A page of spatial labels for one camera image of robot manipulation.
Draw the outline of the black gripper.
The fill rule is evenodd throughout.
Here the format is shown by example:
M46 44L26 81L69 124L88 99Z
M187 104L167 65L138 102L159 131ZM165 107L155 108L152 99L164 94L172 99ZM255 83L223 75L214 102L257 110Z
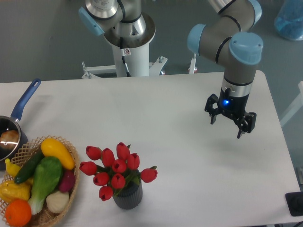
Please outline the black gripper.
M241 97L231 96L228 91L226 95L225 90L221 89L220 96L211 94L205 104L205 112L211 118L210 124L213 125L216 117L220 114L234 120L234 123L239 128L237 138L239 139L245 133L251 133L255 128L257 114L254 112L246 112L246 104L249 94Z

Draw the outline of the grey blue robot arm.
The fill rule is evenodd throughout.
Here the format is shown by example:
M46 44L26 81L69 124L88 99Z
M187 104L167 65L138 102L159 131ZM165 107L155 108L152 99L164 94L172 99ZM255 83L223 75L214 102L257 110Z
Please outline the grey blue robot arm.
M211 123L221 114L234 121L239 135L250 133L257 115L245 107L263 49L262 39L250 29L262 9L256 0L212 0L210 5L219 20L212 26L195 25L187 37L190 51L224 67L220 94L209 96L205 111ZM91 33L103 35L112 46L118 77L160 73L149 62L155 24L139 0L88 0L78 14Z

